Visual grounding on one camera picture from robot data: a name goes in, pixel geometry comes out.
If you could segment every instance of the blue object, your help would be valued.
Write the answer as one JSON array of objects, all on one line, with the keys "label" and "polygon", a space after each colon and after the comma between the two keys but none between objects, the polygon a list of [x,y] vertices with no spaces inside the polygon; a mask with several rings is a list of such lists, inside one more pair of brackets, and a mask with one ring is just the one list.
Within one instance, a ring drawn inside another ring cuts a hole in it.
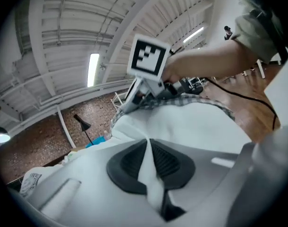
[{"label": "blue object", "polygon": [[[105,141],[106,140],[105,140],[104,136],[100,136],[100,137],[93,140],[93,145],[99,145],[101,142],[105,142]],[[89,148],[93,145],[91,143],[89,143],[85,148]]]}]

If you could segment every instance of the forearm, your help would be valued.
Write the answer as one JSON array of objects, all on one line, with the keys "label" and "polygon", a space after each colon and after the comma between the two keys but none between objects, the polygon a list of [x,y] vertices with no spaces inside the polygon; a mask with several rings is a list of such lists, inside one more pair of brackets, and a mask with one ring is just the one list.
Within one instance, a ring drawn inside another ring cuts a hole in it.
[{"label": "forearm", "polygon": [[202,48],[178,53],[169,58],[169,66],[178,68],[183,77],[233,76],[250,68],[257,56],[235,42],[227,40],[218,48]]}]

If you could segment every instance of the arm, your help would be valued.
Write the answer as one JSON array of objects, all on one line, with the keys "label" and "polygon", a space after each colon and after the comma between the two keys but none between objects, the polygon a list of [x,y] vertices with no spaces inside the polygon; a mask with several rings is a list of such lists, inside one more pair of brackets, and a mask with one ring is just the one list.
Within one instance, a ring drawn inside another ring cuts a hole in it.
[{"label": "arm", "polygon": [[176,82],[184,77],[233,76],[250,68],[258,57],[242,44],[227,40],[217,48],[189,50],[171,56],[163,80]]}]

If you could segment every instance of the wire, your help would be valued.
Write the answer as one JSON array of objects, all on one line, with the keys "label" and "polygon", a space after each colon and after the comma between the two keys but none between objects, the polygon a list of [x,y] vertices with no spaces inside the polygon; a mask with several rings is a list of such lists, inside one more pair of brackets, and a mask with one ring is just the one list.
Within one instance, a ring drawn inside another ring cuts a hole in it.
[{"label": "wire", "polygon": [[241,95],[241,94],[239,94],[239,93],[231,92],[231,91],[229,91],[229,90],[221,87],[220,85],[218,85],[217,83],[215,83],[214,81],[212,81],[212,80],[210,80],[210,79],[208,79],[208,78],[205,78],[205,80],[209,81],[209,82],[212,83],[213,85],[215,85],[215,86],[217,86],[218,88],[222,89],[222,90],[225,91],[226,93],[229,93],[229,94],[232,94],[232,95],[241,97],[241,98],[253,100],[253,101],[259,102],[259,103],[267,106],[267,107],[272,111],[272,113],[274,113],[273,124],[272,124],[272,130],[274,130],[274,128],[275,128],[275,121],[276,121],[277,115],[276,115],[274,109],[273,109],[268,103],[266,103],[266,102],[263,101],[263,100],[257,99],[257,98],[253,98],[253,97],[249,97],[249,96],[244,96],[244,95]]}]

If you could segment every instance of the black lamp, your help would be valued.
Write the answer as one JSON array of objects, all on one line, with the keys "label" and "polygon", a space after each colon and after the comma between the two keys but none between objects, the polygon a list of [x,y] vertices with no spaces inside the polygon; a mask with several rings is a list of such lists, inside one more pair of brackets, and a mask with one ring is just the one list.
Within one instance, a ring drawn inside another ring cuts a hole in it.
[{"label": "black lamp", "polygon": [[91,125],[89,123],[85,122],[84,120],[82,120],[77,114],[74,115],[74,118],[81,124],[81,130],[86,134],[89,141],[93,145],[91,139],[89,138],[89,136],[86,133],[86,131],[91,127]]},{"label": "black lamp", "polygon": [[8,132],[4,128],[0,127],[0,143],[7,142],[10,140],[10,138],[11,137],[8,135]]}]

